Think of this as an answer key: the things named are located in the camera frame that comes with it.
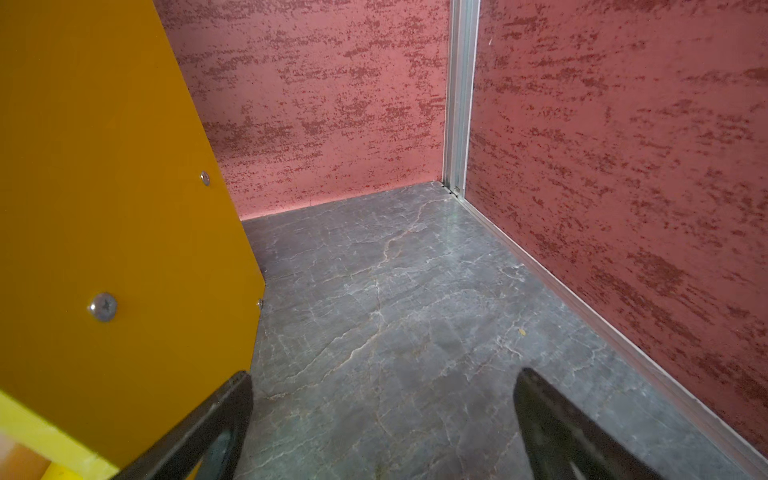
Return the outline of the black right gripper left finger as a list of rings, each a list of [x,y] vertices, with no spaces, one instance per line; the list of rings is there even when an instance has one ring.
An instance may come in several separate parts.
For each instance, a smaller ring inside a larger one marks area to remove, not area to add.
[[[115,477],[232,479],[252,411],[252,379],[239,371]]]

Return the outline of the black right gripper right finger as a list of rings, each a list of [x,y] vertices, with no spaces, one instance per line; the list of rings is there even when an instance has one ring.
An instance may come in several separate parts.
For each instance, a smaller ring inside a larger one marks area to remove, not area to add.
[[[520,371],[513,400],[534,478],[660,477],[535,370]]]

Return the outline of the peach orange sponge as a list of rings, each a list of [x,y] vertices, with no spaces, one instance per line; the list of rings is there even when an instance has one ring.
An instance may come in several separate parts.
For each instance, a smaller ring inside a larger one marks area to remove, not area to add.
[[[51,461],[7,436],[1,436],[1,480],[40,480]]]

